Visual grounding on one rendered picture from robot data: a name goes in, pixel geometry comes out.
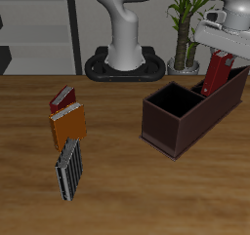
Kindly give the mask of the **dark red book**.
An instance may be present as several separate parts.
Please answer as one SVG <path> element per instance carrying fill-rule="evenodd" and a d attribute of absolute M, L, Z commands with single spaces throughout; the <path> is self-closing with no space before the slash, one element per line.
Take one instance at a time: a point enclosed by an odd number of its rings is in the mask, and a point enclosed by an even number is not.
<path fill-rule="evenodd" d="M 52 113 L 56 113 L 60 109 L 63 109 L 74 102 L 76 102 L 74 88 L 65 85 L 61 91 L 49 102 L 50 110 Z"/>

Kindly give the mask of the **bright red book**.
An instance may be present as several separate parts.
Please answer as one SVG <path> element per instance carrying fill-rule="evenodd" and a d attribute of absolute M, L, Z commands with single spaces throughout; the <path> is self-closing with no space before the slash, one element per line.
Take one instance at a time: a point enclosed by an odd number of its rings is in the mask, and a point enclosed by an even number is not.
<path fill-rule="evenodd" d="M 232 54 L 228 54 L 221 50 L 213 53 L 201 89 L 201 94 L 209 97 L 228 81 L 232 65 L 226 66 L 225 62 L 227 59 L 231 59 L 232 57 Z"/>

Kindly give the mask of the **black white striped book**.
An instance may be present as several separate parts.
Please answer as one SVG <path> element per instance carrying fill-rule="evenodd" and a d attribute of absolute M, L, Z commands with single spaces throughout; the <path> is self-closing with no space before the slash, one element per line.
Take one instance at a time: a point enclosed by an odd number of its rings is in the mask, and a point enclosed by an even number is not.
<path fill-rule="evenodd" d="M 79 139 L 66 140 L 55 170 L 62 199 L 72 201 L 83 172 Z"/>

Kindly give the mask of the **dark brown desk caddy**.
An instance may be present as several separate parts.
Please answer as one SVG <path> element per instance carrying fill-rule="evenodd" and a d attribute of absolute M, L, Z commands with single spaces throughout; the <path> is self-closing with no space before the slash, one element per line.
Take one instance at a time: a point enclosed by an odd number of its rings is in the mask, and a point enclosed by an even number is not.
<path fill-rule="evenodd" d="M 228 81 L 209 97 L 201 94 L 204 81 L 187 89 L 172 81 L 143 100 L 140 139 L 173 161 L 241 103 L 250 66 L 234 68 Z"/>

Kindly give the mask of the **pot plant in white pot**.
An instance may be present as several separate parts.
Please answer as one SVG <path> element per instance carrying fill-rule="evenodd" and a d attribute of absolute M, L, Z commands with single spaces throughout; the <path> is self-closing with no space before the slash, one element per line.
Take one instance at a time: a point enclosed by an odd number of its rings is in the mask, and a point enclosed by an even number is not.
<path fill-rule="evenodd" d="M 190 20 L 199 12 L 208 0 L 174 0 L 166 11 L 167 16 L 174 22 L 173 28 L 177 31 L 176 53 L 167 63 L 169 75 L 197 75 L 199 62 L 194 59 L 198 43 L 194 41 L 195 30 L 190 26 Z"/>

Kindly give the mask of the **orange book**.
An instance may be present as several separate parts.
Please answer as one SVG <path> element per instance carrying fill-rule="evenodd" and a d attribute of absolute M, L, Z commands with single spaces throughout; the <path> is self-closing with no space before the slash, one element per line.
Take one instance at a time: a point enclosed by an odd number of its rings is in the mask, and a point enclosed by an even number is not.
<path fill-rule="evenodd" d="M 56 149 L 61 152 L 68 138 L 82 139 L 87 135 L 84 106 L 75 102 L 49 116 Z"/>

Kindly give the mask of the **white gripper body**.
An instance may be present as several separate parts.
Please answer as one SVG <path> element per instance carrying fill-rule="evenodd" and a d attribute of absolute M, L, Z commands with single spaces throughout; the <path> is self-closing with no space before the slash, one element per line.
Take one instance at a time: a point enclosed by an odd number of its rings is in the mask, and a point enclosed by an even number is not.
<path fill-rule="evenodd" d="M 220 24 L 202 20 L 195 30 L 194 41 L 250 60 L 250 31 L 226 33 Z"/>

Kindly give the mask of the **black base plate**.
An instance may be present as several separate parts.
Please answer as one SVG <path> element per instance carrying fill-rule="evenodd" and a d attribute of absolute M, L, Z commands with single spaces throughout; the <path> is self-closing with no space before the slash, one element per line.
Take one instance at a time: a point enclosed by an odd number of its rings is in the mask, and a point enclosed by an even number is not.
<path fill-rule="evenodd" d="M 166 71 L 165 62 L 155 54 L 151 46 L 142 46 L 146 60 L 139 68 L 131 71 L 119 71 L 104 61 L 107 46 L 100 46 L 85 63 L 85 73 L 89 79 L 97 82 L 153 82 L 160 80 Z"/>

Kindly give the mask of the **grey shelf unit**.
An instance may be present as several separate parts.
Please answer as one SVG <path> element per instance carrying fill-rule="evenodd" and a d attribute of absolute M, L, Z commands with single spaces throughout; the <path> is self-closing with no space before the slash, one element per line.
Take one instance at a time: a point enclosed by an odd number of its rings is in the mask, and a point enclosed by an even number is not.
<path fill-rule="evenodd" d="M 0 0 L 0 75 L 80 75 L 75 0 Z"/>

